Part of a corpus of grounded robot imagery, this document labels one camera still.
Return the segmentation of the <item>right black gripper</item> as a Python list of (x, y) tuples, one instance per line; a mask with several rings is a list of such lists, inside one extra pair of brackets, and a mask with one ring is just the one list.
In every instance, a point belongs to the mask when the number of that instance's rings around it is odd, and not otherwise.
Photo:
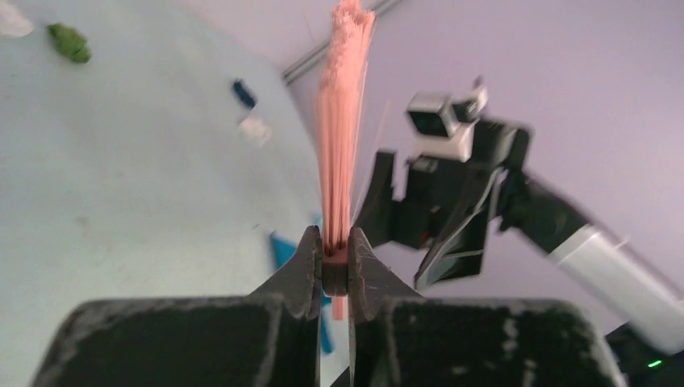
[[(499, 179), (523, 165), (531, 134), (518, 123), (482, 120), (474, 125), (467, 161), (433, 150), (407, 161), (400, 243), (428, 250), (414, 275), (415, 289), (481, 272), (489, 225), (497, 212)], [(391, 241), (394, 159), (394, 152), (376, 153), (354, 222), (372, 248)]]

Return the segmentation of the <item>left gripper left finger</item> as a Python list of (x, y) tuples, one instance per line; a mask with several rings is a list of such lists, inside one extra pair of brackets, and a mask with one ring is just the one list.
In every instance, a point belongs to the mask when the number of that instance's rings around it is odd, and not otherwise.
[(319, 228), (245, 296), (106, 299), (63, 321), (35, 386), (317, 386)]

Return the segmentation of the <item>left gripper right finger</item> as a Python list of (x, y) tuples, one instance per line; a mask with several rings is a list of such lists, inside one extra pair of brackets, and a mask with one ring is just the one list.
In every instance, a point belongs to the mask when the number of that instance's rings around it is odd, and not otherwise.
[(350, 386), (623, 386), (606, 340), (571, 303), (425, 298), (348, 239)]

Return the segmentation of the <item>blue plastic dustpan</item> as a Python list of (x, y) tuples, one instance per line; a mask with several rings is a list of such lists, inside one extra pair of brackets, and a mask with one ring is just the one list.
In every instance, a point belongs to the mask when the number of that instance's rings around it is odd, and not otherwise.
[[(308, 238), (306, 245), (309, 247), (309, 252), (312, 253), (316, 270), (320, 272), (323, 259), (323, 242), (321, 236), (321, 232), (323, 230), (323, 217), (318, 215), (315, 218), (315, 221), (316, 233), (306, 230), (304, 232), (304, 237)], [(269, 242), (273, 251), (273, 259), (275, 265), (277, 266), (277, 271), (280, 270), (282, 266), (287, 265), (287, 262), (290, 258), (297, 255), (296, 250), (298, 245), (288, 239), (281, 237), (276, 231), (269, 235)], [(286, 300), (288, 308), (295, 307), (295, 305), (298, 303), (298, 296), (294, 293), (294, 288), (291, 289), (288, 286), (287, 281), (278, 282), (277, 289), (272, 290), (272, 293), (281, 294)], [(328, 318), (325, 317), (324, 308), (329, 306), (332, 303), (332, 300), (324, 293), (322, 289), (319, 292), (319, 300), (319, 343), (321, 352), (324, 355), (330, 355), (334, 351), (334, 343), (328, 330)]]

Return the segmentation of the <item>pink hand brush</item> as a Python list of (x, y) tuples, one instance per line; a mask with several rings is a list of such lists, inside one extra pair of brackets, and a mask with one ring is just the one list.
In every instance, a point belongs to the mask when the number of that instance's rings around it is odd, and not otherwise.
[(332, 300), (335, 320), (345, 317), (352, 183), (374, 20), (358, 1), (333, 8), (332, 39), (316, 97), (323, 291)]

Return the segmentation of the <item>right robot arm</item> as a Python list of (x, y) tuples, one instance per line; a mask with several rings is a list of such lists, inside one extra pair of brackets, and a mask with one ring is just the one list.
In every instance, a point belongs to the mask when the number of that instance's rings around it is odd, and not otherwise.
[(607, 336), (631, 386), (683, 383), (683, 293), (628, 244), (526, 173), (531, 132), (481, 119), (471, 155), (439, 150), (438, 139), (407, 160), (404, 198), (394, 198), (394, 158), (376, 153), (355, 222), (369, 243), (425, 251), (414, 277), (424, 289), (482, 270), (490, 222), (518, 230), (561, 271), (624, 317)]

